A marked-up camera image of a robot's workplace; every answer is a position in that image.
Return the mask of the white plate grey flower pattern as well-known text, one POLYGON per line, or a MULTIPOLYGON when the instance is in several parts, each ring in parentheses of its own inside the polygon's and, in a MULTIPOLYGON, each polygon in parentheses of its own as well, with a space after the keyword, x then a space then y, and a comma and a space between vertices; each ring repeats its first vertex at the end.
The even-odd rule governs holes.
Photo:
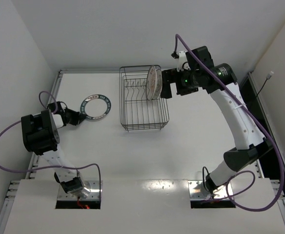
POLYGON ((153 99, 157 99, 159 97, 163 87, 162 71, 160 69, 157 69, 156 72, 157 72, 157 87, 153 99))

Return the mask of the orange sunburst plate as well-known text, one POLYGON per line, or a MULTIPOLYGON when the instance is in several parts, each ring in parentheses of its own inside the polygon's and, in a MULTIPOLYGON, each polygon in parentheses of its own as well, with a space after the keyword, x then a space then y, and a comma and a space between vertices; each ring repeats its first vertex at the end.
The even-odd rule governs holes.
POLYGON ((146 97, 147 100, 151 100, 156 92, 157 88, 157 70, 155 66, 150 66, 148 74, 147 74, 147 82, 146 82, 146 97))

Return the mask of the green rimmed white plate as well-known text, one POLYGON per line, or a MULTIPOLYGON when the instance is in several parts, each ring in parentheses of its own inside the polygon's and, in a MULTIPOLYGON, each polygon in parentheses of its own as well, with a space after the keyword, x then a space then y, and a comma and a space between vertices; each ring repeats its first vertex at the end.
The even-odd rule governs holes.
POLYGON ((86 98, 82 101, 82 103, 81 103, 81 105, 80 105, 80 112, 81 112, 82 114, 86 115, 86 119, 87 119, 87 120, 100 120, 100 119, 104 118, 106 115, 108 115, 109 112, 110 112, 110 110, 111 110, 111 101, 110 101, 110 99, 109 99, 107 96, 101 95, 101 94, 94 94, 94 95, 90 95, 90 96, 86 97, 86 98), (87 106, 87 104, 88 104, 90 101, 93 101, 93 100, 96 100, 96 99, 100 99, 100 100, 102 100, 102 101, 105 102, 105 104, 106 104, 106 110, 105 110, 101 115, 93 117, 93 116, 90 116, 90 115, 86 112, 86 106, 87 106))

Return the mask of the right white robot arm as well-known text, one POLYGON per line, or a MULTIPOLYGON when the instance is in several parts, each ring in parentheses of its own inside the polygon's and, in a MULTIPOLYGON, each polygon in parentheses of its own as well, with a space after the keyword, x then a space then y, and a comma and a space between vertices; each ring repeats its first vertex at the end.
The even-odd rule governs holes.
POLYGON ((162 71, 163 87, 160 94, 162 98, 172 98, 170 87, 172 83, 176 85, 177 94, 180 96, 197 92, 202 88, 218 105, 229 125, 235 147, 224 153, 223 161, 205 177, 202 184, 204 192, 212 193, 241 169, 265 155, 272 145, 254 120, 243 110, 244 100, 231 66, 227 63, 214 65, 206 46, 196 48, 192 52, 240 102, 237 104, 225 88, 215 81, 188 52, 174 51, 172 57, 178 61, 177 68, 162 71))

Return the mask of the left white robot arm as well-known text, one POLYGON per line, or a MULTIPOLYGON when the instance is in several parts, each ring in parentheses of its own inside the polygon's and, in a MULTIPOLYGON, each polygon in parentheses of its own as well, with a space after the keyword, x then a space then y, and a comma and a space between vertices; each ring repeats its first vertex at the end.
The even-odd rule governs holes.
POLYGON ((54 169, 55 180, 67 194, 83 197, 86 185, 76 167, 68 161, 60 147, 58 129, 81 124, 87 115, 63 108, 61 102, 50 103, 36 115, 21 118, 23 143, 27 151, 41 156, 54 169))

